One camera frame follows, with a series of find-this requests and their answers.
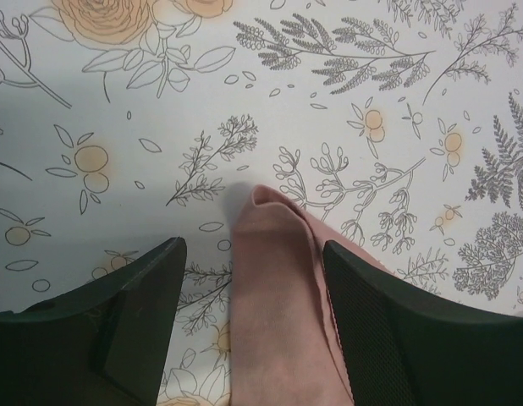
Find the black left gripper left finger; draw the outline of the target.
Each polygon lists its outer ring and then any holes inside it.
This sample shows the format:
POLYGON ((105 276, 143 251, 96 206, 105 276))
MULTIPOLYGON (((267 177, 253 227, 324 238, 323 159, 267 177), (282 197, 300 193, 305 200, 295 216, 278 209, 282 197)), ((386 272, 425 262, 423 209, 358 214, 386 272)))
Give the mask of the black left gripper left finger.
POLYGON ((0 312, 0 405, 155 404, 186 256, 172 238, 66 294, 0 312))

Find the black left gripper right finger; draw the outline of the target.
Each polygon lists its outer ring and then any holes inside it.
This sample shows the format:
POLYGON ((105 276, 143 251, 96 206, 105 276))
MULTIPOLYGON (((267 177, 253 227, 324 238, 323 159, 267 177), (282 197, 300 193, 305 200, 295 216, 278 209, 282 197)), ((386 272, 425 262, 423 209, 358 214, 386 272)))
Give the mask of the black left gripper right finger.
POLYGON ((523 405, 523 317, 415 287, 330 241, 326 284, 358 405, 523 405))

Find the pink t shirt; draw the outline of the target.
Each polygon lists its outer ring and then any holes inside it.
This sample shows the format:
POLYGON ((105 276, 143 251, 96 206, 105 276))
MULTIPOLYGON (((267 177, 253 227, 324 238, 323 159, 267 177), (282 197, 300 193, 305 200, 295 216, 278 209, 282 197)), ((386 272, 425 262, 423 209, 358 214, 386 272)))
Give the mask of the pink t shirt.
POLYGON ((384 268, 277 190, 252 190, 232 236, 231 404, 353 404, 324 276, 328 240, 384 268))

